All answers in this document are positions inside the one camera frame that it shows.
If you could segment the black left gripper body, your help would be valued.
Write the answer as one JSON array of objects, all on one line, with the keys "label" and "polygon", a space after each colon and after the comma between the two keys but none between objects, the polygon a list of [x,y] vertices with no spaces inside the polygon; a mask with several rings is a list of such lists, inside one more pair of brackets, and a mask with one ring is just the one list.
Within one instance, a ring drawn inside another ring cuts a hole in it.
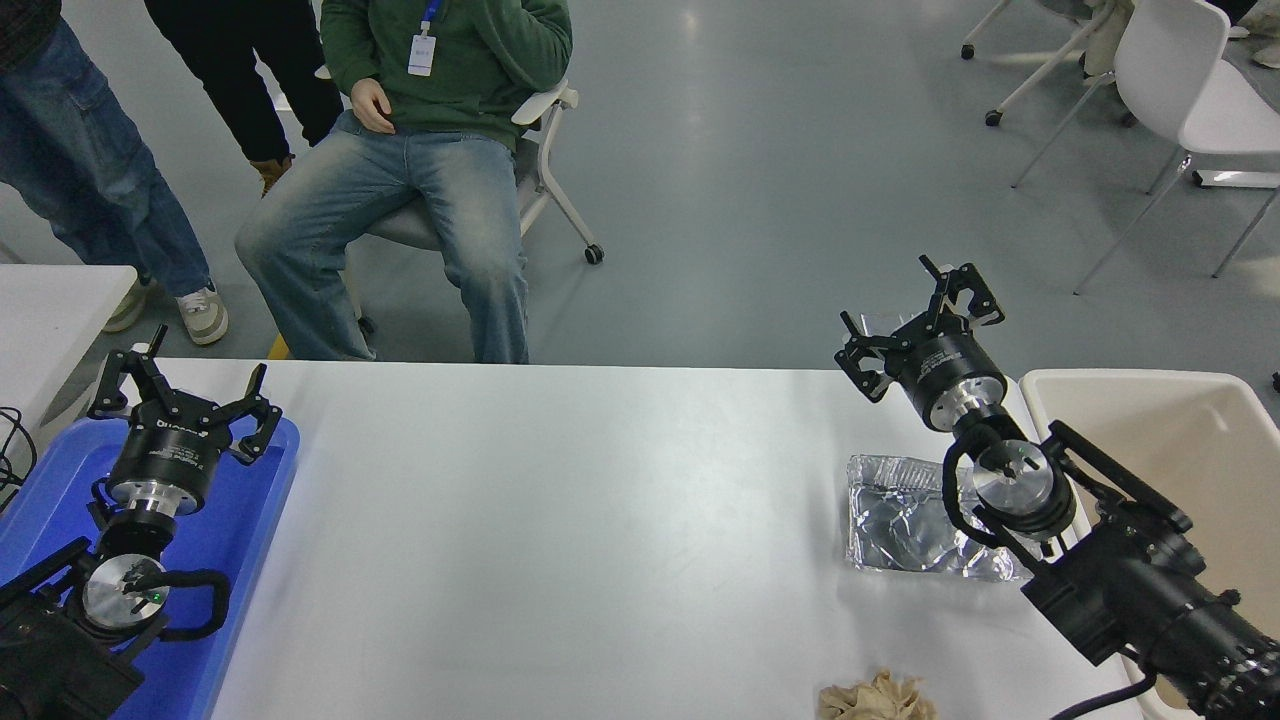
[{"label": "black left gripper body", "polygon": [[129,434],[108,477],[111,498],[127,501],[151,483],[178,488],[183,501],[206,500],[221,452],[230,446],[230,429],[225,423],[201,427],[204,415],[174,420],[154,407],[134,407]]}]

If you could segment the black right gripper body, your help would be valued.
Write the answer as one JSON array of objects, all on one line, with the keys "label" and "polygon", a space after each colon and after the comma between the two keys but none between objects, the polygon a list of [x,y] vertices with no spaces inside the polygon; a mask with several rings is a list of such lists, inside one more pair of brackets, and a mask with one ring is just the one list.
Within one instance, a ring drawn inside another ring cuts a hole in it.
[{"label": "black right gripper body", "polygon": [[890,361],[890,374],[932,430],[955,430],[963,416],[1000,407],[1007,393],[1004,373],[973,334],[916,341]]}]

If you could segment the seated person's right hand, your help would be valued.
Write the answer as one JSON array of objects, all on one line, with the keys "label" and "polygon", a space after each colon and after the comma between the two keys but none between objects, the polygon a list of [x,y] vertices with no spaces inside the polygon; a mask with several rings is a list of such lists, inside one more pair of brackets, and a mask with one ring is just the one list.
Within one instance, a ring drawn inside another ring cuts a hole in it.
[{"label": "seated person's right hand", "polygon": [[374,78],[362,78],[349,91],[351,109],[360,124],[379,135],[393,135],[392,106],[385,90]]}]

